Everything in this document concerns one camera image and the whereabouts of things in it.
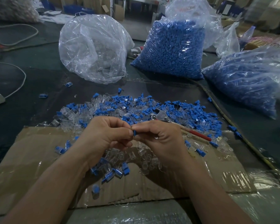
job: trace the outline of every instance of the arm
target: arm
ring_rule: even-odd
[[[60,223],[85,173],[110,147],[132,146],[130,126],[115,117],[95,117],[75,144],[57,159],[1,224]]]
[[[205,168],[188,154],[179,126],[153,120],[132,125],[132,130],[138,133],[137,141],[145,143],[162,163],[175,171],[203,224],[253,223]]]

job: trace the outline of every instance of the forearm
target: forearm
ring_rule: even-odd
[[[60,223],[87,169],[69,150],[45,170],[2,224]]]
[[[194,158],[187,158],[177,174],[203,224],[253,223]]]

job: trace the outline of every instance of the hand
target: hand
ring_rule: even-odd
[[[150,147],[165,166],[175,170],[187,161],[189,153],[178,125],[151,120],[132,125],[132,130],[137,132],[134,139]]]
[[[92,168],[106,149],[131,147],[133,135],[130,125],[119,118],[94,117],[66,154],[81,154]]]

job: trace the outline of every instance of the torn cardboard edge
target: torn cardboard edge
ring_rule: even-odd
[[[54,152],[54,148],[64,145],[66,140],[72,137],[72,133],[64,133],[60,128],[23,128],[0,163],[0,215],[6,214],[59,157]],[[233,153],[229,155],[220,153],[213,147],[209,147],[205,140],[196,137],[193,139],[205,143],[207,154],[202,158],[190,150],[190,155],[204,164],[211,177],[226,192],[256,192],[256,188]],[[129,148],[128,152],[130,151],[138,155],[136,147]],[[121,179],[114,177],[103,184],[101,184],[101,177],[87,172],[77,192],[78,200],[77,198],[73,200],[78,202],[72,203],[71,207],[82,208],[188,197],[175,173],[171,171],[164,173],[159,169],[154,169],[143,176],[139,173],[140,166],[141,158],[137,156],[133,163],[129,163],[131,170],[129,175]],[[91,194],[93,184],[101,187],[97,199],[94,199]]]

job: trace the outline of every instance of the white cable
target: white cable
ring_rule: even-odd
[[[31,25],[28,25],[28,24],[23,24],[23,23],[17,23],[17,24],[11,24],[11,25],[4,25],[4,26],[0,26],[0,28],[10,27],[10,26],[16,26],[16,25],[30,26],[30,27],[32,27],[32,28],[34,28],[34,29],[36,30],[36,33],[33,34],[33,35],[31,35],[31,36],[29,36],[29,37],[26,37],[26,38],[24,38],[24,39],[22,39],[22,40],[20,40],[20,41],[17,41],[17,42],[15,42],[15,43],[12,43],[12,44],[3,44],[3,43],[0,43],[1,45],[3,45],[3,46],[15,46],[15,45],[19,44],[20,42],[26,41],[26,40],[28,40],[28,39],[30,39],[30,38],[32,38],[32,37],[34,37],[34,36],[36,36],[36,35],[38,34],[38,30],[37,30],[35,27],[33,27],[33,26],[31,26]]]
[[[11,65],[11,66],[14,66],[14,67],[17,67],[18,69],[20,69],[20,70],[23,72],[23,74],[25,75],[25,77],[24,77],[24,80],[23,80],[22,85],[21,85],[18,89],[16,89],[15,91],[13,91],[11,94],[7,95],[7,96],[4,97],[4,98],[10,97],[10,96],[13,95],[15,92],[17,92],[19,89],[21,89],[21,88],[23,87],[25,81],[26,81],[26,73],[25,73],[21,68],[19,68],[18,66],[15,66],[15,65],[13,65],[13,64],[8,64],[8,65]]]

